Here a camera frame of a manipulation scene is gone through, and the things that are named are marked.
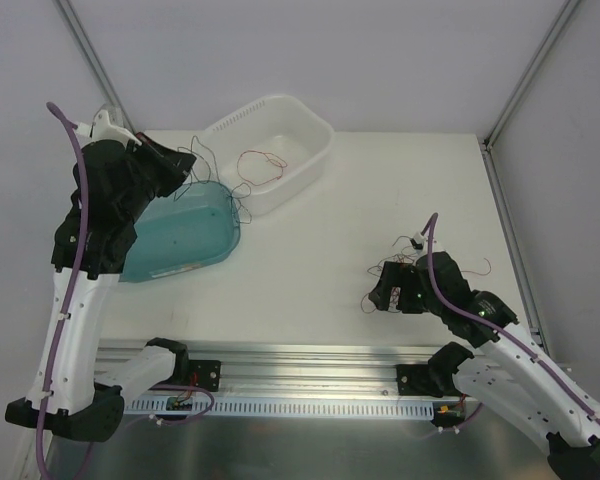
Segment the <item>white table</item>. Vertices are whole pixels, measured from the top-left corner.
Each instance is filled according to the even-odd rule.
[[[147,132],[171,148],[193,132]],[[430,314],[365,314],[367,269],[400,235],[440,213],[436,238],[471,286],[499,295],[527,325],[480,148],[473,135],[338,133],[324,176],[242,227],[223,263],[121,284],[102,338],[334,346],[440,346]]]

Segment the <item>robotic arm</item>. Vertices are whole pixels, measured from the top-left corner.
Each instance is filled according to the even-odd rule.
[[[101,309],[136,239],[134,224],[155,197],[166,197],[183,184],[196,157],[169,150],[142,134],[134,136],[111,107],[103,107],[91,125],[75,125],[55,105],[48,106],[68,131],[92,142],[81,150],[83,165],[74,167],[78,188],[55,234],[54,301],[40,366],[27,396],[7,406],[5,418],[39,428],[42,415],[43,428],[55,435],[103,442],[117,429],[125,404],[159,382],[187,380],[187,347],[165,339],[150,341],[135,358],[95,380],[93,371]],[[76,148],[75,135],[69,133]],[[87,192],[82,191],[84,183]],[[83,208],[88,219],[81,242]],[[76,258],[79,265],[74,265]]]
[[[400,289],[395,308],[440,317],[455,336],[492,362],[452,342],[425,368],[413,370],[408,385],[434,397],[470,395],[533,440],[562,480],[600,480],[600,403],[535,344],[500,298],[469,288],[449,254],[436,251],[436,220],[434,214],[414,235],[419,257],[413,264],[385,262],[369,299],[378,310],[388,310]]]

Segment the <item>teal bin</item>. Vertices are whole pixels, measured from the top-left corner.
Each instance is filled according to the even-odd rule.
[[[223,261],[240,241],[240,221],[224,185],[198,182],[153,200],[136,232],[123,282],[144,282]]]

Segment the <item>perforated metal strip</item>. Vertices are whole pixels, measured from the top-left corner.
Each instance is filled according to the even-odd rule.
[[[145,395],[125,409],[131,415],[187,415],[202,411],[209,401],[192,399],[191,410],[167,410],[169,396]],[[324,400],[303,398],[219,398],[208,415],[233,417],[385,418],[432,420],[431,402],[408,400]]]

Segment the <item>white wall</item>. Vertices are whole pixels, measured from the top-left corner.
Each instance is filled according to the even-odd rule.
[[[559,361],[600,400],[600,0],[588,0],[495,145]]]
[[[49,0],[0,0],[0,479],[23,430],[4,421],[40,359],[52,294],[53,233],[75,163],[54,100],[89,121],[104,103]]]
[[[140,129],[270,93],[336,130],[484,136],[563,0],[74,0]]]

